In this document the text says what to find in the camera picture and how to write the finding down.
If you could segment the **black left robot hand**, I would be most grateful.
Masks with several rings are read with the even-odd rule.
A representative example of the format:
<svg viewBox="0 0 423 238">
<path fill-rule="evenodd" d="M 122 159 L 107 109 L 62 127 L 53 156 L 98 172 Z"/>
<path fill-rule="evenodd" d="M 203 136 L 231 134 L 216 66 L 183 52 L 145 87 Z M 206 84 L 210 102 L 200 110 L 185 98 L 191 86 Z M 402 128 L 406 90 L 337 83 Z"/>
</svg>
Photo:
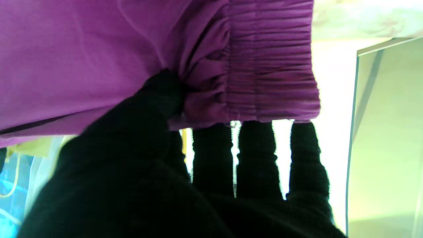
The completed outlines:
<svg viewBox="0 0 423 238">
<path fill-rule="evenodd" d="M 18 238 L 344 238 L 313 123 L 293 123 L 283 199 L 270 122 L 239 130 L 233 187 L 231 129 L 193 131 L 193 180 L 168 119 L 182 106 L 178 77 L 162 71 L 61 149 Z"/>
</svg>

